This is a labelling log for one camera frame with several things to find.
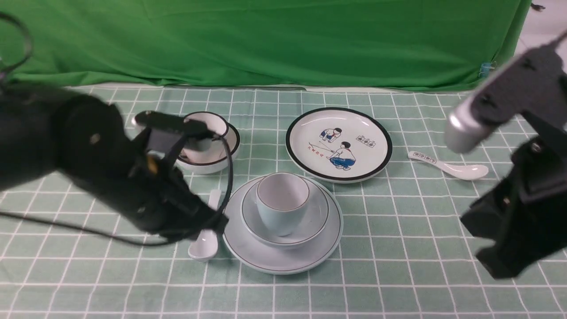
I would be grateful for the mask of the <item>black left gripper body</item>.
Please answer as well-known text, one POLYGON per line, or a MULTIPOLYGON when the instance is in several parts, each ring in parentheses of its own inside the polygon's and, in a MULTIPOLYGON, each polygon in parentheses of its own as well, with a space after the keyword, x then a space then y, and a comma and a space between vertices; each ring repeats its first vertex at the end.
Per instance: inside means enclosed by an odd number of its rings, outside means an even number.
POLYGON ((138 230, 160 236, 165 242, 195 240, 201 230, 224 234, 229 218, 225 196, 217 209, 193 194, 181 171, 169 157, 148 153, 151 134, 133 140, 135 160, 125 175, 101 173, 80 180, 80 188, 115 210, 138 230))

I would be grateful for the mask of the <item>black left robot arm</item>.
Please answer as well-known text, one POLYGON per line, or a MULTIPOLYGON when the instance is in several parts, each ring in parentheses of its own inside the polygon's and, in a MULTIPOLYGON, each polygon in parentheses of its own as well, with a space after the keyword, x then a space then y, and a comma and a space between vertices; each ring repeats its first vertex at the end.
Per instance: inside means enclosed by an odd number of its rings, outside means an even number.
POLYGON ((1 89, 1 190, 55 171, 131 222, 164 238, 152 246, 221 235, 232 191, 218 210, 193 194, 176 157, 186 143, 220 140, 202 121, 147 111, 130 139, 118 107, 69 89, 10 84, 1 89))

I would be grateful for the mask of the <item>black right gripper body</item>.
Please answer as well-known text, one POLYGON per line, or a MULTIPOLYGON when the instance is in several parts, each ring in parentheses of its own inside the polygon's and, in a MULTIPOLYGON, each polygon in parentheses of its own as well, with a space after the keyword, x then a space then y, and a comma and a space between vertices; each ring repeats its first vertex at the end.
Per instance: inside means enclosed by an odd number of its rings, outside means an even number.
POLYGON ((518 277, 566 248, 566 156, 536 136, 512 154, 512 163, 460 217, 473 237, 493 241, 475 256, 496 280, 518 277))

